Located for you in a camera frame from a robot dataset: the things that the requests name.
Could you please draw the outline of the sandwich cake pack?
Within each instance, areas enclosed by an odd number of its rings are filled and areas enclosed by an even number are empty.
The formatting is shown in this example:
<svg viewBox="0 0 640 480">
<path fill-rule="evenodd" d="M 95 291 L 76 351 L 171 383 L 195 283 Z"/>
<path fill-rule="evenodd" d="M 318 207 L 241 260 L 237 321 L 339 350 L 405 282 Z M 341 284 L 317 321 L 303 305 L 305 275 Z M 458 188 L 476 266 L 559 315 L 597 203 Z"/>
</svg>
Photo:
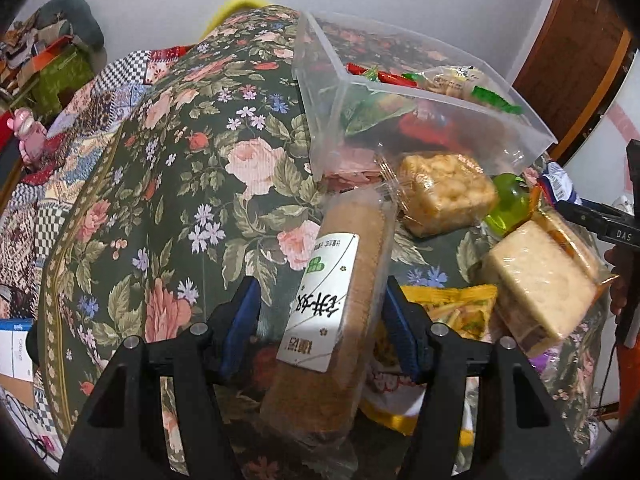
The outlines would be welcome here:
<svg viewBox="0 0 640 480">
<path fill-rule="evenodd" d="M 570 336 L 616 279 L 551 207 L 535 210 L 495 244 L 477 277 L 497 287 L 496 311 L 530 358 Z"/>
</svg>

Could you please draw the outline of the green jelly cup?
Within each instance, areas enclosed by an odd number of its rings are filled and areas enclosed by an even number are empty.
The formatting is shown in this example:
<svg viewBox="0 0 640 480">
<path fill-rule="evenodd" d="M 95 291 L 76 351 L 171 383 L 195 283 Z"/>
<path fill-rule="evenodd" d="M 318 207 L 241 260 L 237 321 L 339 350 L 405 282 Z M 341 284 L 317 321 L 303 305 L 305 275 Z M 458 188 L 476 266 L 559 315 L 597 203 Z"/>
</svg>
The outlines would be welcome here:
<svg viewBox="0 0 640 480">
<path fill-rule="evenodd" d="M 498 203 L 484 221 L 492 232 L 503 236 L 526 220 L 529 187 L 525 180 L 516 174 L 499 174 L 492 182 L 498 193 Z"/>
</svg>

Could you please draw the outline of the puffed rice cake pack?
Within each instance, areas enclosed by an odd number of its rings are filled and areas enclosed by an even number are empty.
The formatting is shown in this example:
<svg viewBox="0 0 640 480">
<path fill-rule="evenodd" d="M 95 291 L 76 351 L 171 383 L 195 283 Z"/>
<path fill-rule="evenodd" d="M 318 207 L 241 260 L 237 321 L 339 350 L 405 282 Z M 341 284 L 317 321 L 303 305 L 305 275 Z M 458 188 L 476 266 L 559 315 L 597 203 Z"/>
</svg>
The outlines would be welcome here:
<svg viewBox="0 0 640 480">
<path fill-rule="evenodd" d="M 471 156 L 426 152 L 376 162 L 396 193 L 402 224 L 416 237 L 475 226 L 498 204 L 494 182 Z"/>
</svg>

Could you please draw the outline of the brown cracker roll pack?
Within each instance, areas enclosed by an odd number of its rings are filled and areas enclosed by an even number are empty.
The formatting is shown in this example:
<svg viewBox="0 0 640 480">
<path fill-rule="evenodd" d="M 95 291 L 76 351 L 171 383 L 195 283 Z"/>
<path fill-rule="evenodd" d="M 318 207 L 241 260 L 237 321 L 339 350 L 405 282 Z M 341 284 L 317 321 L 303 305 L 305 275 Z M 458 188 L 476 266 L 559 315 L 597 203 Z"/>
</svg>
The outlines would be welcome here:
<svg viewBox="0 0 640 480">
<path fill-rule="evenodd" d="M 260 416 L 308 448 L 352 428 L 380 319 L 397 202 L 384 183 L 336 194 L 326 206 L 290 303 Z"/>
</svg>

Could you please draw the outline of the green pea snack bag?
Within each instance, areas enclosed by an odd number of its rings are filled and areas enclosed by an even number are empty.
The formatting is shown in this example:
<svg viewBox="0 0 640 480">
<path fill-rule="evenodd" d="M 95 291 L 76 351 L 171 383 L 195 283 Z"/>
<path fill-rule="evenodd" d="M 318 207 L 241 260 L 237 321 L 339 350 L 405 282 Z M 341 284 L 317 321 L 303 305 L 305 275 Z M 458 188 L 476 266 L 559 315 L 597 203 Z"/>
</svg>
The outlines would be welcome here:
<svg viewBox="0 0 640 480">
<path fill-rule="evenodd" d="M 415 109 L 414 99 L 395 93 L 373 92 L 343 108 L 341 125 L 345 136 L 354 136 Z"/>
</svg>

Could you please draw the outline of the blue white snack packet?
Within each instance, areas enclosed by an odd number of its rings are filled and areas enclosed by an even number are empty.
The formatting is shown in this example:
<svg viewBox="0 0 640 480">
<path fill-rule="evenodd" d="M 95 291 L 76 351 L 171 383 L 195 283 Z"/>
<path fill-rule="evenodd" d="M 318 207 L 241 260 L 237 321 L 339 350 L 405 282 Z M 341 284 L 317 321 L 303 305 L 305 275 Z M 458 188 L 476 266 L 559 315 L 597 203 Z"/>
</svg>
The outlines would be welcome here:
<svg viewBox="0 0 640 480">
<path fill-rule="evenodd" d="M 582 204 L 582 199 L 577 194 L 572 179 L 564 168 L 553 160 L 544 167 L 537 182 L 544 191 L 544 196 L 553 206 L 559 202 Z"/>
</svg>

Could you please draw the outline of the white blue cardboard box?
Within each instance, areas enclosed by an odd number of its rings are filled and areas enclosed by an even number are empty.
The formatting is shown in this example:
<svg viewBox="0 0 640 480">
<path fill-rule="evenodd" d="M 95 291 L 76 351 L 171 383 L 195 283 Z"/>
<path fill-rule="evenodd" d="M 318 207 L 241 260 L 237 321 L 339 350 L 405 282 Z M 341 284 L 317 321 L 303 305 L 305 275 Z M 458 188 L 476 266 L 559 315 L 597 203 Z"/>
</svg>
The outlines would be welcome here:
<svg viewBox="0 0 640 480">
<path fill-rule="evenodd" d="M 32 318 L 2 318 L 0 322 L 0 374 L 32 382 L 34 366 L 26 348 Z"/>
</svg>

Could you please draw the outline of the yellow white snack bag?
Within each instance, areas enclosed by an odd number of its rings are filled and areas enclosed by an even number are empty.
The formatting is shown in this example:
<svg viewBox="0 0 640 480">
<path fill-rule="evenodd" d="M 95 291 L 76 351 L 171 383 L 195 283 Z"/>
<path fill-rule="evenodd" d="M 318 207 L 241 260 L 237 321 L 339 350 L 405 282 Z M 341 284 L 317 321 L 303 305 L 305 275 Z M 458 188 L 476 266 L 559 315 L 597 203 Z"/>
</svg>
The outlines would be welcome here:
<svg viewBox="0 0 640 480">
<path fill-rule="evenodd" d="M 435 288 L 389 278 L 360 411 L 404 436 L 413 434 L 438 358 L 436 333 L 482 340 L 497 297 L 495 285 Z"/>
</svg>

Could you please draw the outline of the brown wooden door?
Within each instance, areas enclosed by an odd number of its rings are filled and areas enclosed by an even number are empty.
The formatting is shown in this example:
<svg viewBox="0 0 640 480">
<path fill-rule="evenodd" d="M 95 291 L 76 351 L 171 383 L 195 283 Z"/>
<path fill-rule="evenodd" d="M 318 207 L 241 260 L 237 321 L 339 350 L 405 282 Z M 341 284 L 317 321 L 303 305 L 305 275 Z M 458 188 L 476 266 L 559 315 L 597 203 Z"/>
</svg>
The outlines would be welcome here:
<svg viewBox="0 0 640 480">
<path fill-rule="evenodd" d="M 630 69 L 632 39 L 610 0 L 551 0 L 514 87 L 549 127 L 549 155 L 568 162 Z"/>
</svg>

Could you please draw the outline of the red chip bag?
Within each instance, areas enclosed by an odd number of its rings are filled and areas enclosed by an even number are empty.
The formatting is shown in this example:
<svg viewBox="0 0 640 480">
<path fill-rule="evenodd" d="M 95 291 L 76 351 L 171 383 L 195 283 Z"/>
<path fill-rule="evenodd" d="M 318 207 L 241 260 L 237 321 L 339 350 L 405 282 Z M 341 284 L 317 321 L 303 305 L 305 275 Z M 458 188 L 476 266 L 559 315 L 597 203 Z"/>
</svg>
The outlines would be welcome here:
<svg viewBox="0 0 640 480">
<path fill-rule="evenodd" d="M 372 91 L 366 86 L 355 86 L 348 92 L 343 108 L 373 92 L 378 91 Z M 344 133 L 344 141 L 347 145 L 358 148 L 374 148 L 383 145 L 391 134 L 397 136 L 392 144 L 403 150 L 417 150 L 421 145 L 428 145 L 431 150 L 460 148 L 459 133 L 454 123 L 435 110 L 433 103 L 428 101 L 416 101 L 413 112 L 387 119 L 362 133 L 354 136 L 345 136 Z"/>
</svg>

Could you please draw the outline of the patchwork checkered quilt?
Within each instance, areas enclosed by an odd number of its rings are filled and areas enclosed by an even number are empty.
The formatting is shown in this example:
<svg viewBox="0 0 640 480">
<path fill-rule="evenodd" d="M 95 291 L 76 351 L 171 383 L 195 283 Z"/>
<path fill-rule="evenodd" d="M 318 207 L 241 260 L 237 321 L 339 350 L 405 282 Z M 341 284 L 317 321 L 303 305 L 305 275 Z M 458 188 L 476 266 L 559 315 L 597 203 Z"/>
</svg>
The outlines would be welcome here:
<svg viewBox="0 0 640 480">
<path fill-rule="evenodd" d="M 75 92 L 48 130 L 34 170 L 1 211 L 1 317 L 35 318 L 39 274 L 111 136 L 187 46 L 135 50 L 108 63 Z"/>
</svg>

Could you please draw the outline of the floral green bedspread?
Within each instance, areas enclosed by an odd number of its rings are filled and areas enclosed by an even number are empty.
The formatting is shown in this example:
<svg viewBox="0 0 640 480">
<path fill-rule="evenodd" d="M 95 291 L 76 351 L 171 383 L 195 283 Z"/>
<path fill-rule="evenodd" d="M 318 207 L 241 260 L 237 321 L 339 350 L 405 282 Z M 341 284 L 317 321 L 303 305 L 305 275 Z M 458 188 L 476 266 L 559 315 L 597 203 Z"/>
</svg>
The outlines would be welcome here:
<svg viewBox="0 0 640 480">
<path fill-rule="evenodd" d="M 408 446 L 420 387 L 376 347 L 350 437 L 326 456 L 286 448 L 259 426 L 276 369 L 285 301 L 299 284 L 326 189 L 291 63 L 298 15 L 236 14 L 144 84 L 123 62 L 75 96 L 76 140 L 105 148 L 68 162 L 64 226 L 42 274 L 39 359 L 51 416 L 67 441 L 117 346 L 182 333 L 228 301 L 242 278 L 262 290 L 256 336 L 216 393 L 249 479 L 388 479 Z"/>
</svg>

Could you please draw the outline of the clear plastic storage bin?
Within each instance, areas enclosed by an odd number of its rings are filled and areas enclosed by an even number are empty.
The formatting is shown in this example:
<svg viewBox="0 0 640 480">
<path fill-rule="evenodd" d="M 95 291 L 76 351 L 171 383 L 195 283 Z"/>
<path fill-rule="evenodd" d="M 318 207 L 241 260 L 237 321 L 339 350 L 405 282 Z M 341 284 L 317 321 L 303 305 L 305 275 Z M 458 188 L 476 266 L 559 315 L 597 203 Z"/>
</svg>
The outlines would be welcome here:
<svg viewBox="0 0 640 480">
<path fill-rule="evenodd" d="M 304 12 L 292 72 L 317 181 L 363 174 L 376 155 L 437 151 L 518 174 L 556 141 L 488 63 L 409 29 Z"/>
</svg>

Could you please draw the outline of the pink plush toy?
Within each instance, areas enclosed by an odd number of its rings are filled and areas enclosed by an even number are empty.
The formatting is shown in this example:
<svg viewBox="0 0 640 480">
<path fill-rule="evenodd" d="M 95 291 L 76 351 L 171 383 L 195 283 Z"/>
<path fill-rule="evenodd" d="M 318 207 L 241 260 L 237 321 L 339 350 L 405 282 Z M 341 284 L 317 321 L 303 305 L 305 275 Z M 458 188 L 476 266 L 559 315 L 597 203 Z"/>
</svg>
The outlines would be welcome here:
<svg viewBox="0 0 640 480">
<path fill-rule="evenodd" d="M 18 141 L 18 150 L 26 166 L 37 167 L 47 140 L 47 130 L 30 108 L 21 107 L 6 121 Z"/>
</svg>

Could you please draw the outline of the dark grey cushion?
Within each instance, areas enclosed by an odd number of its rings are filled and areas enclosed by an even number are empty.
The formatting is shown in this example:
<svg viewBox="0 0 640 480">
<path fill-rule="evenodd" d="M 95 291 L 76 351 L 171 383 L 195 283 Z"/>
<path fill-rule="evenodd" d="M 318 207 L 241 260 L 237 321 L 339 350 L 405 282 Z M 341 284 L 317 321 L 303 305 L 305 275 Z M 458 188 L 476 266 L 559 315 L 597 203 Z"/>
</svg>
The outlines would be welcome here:
<svg viewBox="0 0 640 480">
<path fill-rule="evenodd" d="M 70 31 L 90 50 L 104 47 L 104 36 L 86 0 L 50 0 L 37 12 L 36 27 L 44 29 L 57 22 L 66 21 Z"/>
</svg>

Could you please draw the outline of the yellow curved tube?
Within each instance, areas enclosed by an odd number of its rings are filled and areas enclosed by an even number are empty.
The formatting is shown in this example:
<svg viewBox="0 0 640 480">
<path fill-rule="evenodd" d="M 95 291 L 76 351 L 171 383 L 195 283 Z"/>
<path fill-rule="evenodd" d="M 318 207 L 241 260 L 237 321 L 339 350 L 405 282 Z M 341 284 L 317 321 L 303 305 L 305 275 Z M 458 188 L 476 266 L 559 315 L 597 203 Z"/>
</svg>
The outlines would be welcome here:
<svg viewBox="0 0 640 480">
<path fill-rule="evenodd" d="M 228 20 L 233 14 L 245 10 L 260 9 L 264 6 L 270 6 L 270 4 L 270 0 L 226 0 L 208 21 L 200 40 L 206 38 L 216 27 Z"/>
</svg>

